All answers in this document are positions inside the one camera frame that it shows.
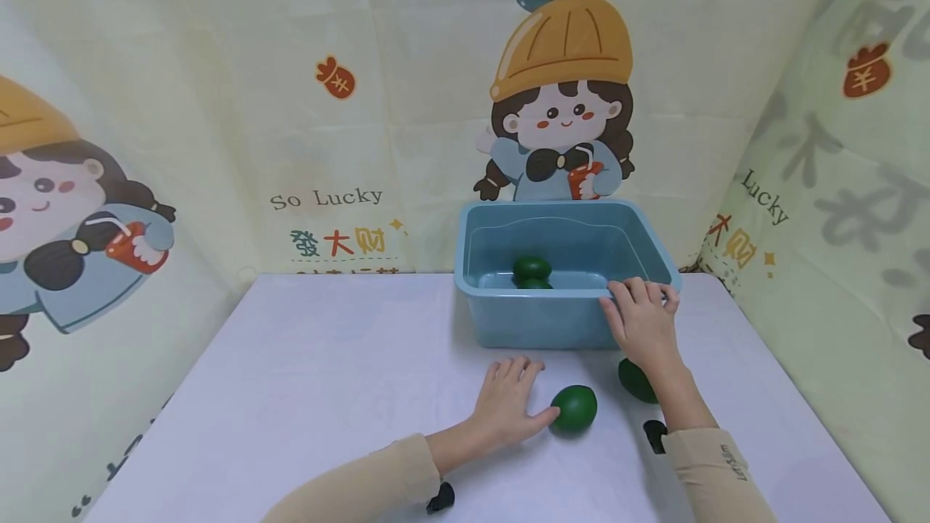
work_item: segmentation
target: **blue dress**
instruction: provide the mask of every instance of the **blue dress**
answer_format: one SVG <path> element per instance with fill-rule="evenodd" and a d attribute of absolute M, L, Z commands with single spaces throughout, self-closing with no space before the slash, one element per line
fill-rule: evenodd
<path fill-rule="evenodd" d="M 100 211 L 111 212 L 123 223 L 145 225 L 145 241 L 156 250 L 174 245 L 174 228 L 165 217 L 143 207 L 105 204 Z M 57 237 L 68 241 L 78 233 L 75 224 Z M 74 333 L 126 301 L 148 277 L 102 250 L 84 257 L 84 273 L 69 288 L 50 291 L 26 276 L 23 259 L 0 262 L 0 315 L 44 313 L 62 333 Z"/>
<path fill-rule="evenodd" d="M 593 146 L 593 161 L 604 164 L 604 169 L 594 176 L 594 192 L 599 195 L 611 195 L 617 192 L 620 182 L 623 181 L 623 169 L 617 157 L 610 148 L 600 140 L 589 143 Z M 555 149 L 558 154 L 568 153 L 575 148 Z M 568 185 L 568 172 L 557 169 L 549 178 L 541 182 L 534 182 L 526 176 L 526 162 L 529 160 L 531 150 L 524 148 L 517 141 L 510 138 L 498 137 L 491 145 L 491 160 L 497 168 L 507 176 L 513 184 L 514 200 L 571 200 L 571 187 Z"/>

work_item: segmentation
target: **yellow knit hat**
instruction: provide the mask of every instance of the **yellow knit hat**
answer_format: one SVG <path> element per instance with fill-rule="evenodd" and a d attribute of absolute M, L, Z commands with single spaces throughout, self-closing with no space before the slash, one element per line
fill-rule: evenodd
<path fill-rule="evenodd" d="M 626 83 L 634 68 L 630 33 L 605 0 L 554 0 L 526 17 L 507 42 L 491 100 L 551 83 Z"/>
<path fill-rule="evenodd" d="M 63 113 L 0 75 L 0 156 L 79 139 L 78 130 Z"/>

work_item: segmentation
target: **cartoon girl face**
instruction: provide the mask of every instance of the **cartoon girl face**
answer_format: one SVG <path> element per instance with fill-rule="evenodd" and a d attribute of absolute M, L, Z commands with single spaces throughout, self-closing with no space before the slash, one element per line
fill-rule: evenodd
<path fill-rule="evenodd" d="M 620 111 L 622 103 L 602 100 L 588 82 L 552 83 L 539 88 L 536 101 L 506 115 L 503 127 L 526 149 L 563 149 L 593 142 Z"/>
<path fill-rule="evenodd" d="M 80 223 L 105 201 L 103 164 L 0 157 L 0 262 L 23 257 Z"/>

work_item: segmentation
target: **cartoon eye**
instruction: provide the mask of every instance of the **cartoon eye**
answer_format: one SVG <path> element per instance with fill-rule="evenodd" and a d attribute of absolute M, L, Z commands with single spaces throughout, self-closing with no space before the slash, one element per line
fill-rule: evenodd
<path fill-rule="evenodd" d="M 39 178 L 33 186 L 35 186 L 36 190 L 39 192 L 51 192 L 55 189 L 55 182 L 48 178 Z"/>

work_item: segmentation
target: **finger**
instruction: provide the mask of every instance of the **finger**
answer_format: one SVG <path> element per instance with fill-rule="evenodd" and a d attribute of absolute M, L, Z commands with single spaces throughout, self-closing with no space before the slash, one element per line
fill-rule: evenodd
<path fill-rule="evenodd" d="M 492 362 L 491 365 L 488 366 L 488 373 L 484 375 L 484 386 L 494 382 L 494 378 L 497 376 L 497 368 L 500 368 L 500 366 L 500 362 Z"/>
<path fill-rule="evenodd" d="M 634 301 L 637 304 L 649 302 L 649 293 L 645 290 L 645 283 L 643 283 L 641 278 L 628 278 L 623 281 L 623 284 L 626 285 L 626 288 L 630 289 L 630 295 L 634 296 Z"/>
<path fill-rule="evenodd" d="M 623 315 L 624 309 L 634 307 L 634 297 L 630 295 L 630 288 L 625 284 L 619 283 L 618 281 L 610 281 L 610 283 L 607 283 L 607 289 L 610 289 L 610 292 L 614 293 L 614 298 L 617 299 L 617 305 L 619 305 L 620 308 L 620 315 Z"/>
<path fill-rule="evenodd" d="M 649 283 L 645 284 L 645 292 L 649 294 L 649 301 L 656 305 L 662 304 L 662 288 L 659 283 L 653 283 L 650 281 Z"/>
<path fill-rule="evenodd" d="M 550 406 L 536 416 L 530 418 L 528 428 L 529 432 L 526 437 L 532 437 L 536 435 L 536 433 L 542 432 L 546 427 L 549 427 L 553 421 L 559 417 L 559 412 L 562 412 L 561 408 L 557 406 Z"/>
<path fill-rule="evenodd" d="M 512 358 L 503 358 L 501 363 L 497 365 L 497 377 L 503 378 L 507 375 L 507 372 L 510 371 L 510 365 L 513 364 Z"/>
<path fill-rule="evenodd" d="M 529 366 L 530 360 L 526 356 L 520 356 L 513 360 L 513 364 L 510 364 L 510 369 L 507 371 L 507 379 L 510 382 L 517 382 L 520 380 L 520 375 L 524 370 Z"/>
<path fill-rule="evenodd" d="M 598 301 L 601 302 L 601 308 L 604 309 L 604 316 L 607 317 L 607 323 L 610 324 L 610 331 L 614 338 L 625 341 L 626 332 L 623 329 L 623 317 L 620 316 L 617 305 L 607 297 L 601 297 Z"/>
<path fill-rule="evenodd" d="M 546 369 L 546 364 L 543 363 L 543 360 L 539 362 L 533 362 L 526 368 L 524 375 L 520 378 L 520 383 L 525 383 L 526 387 L 532 388 L 533 382 L 536 382 L 536 377 L 539 375 L 540 371 Z"/>
<path fill-rule="evenodd" d="M 681 302 L 678 291 L 675 291 L 672 285 L 662 285 L 662 291 L 665 293 L 665 310 L 675 315 L 678 311 L 678 304 Z"/>

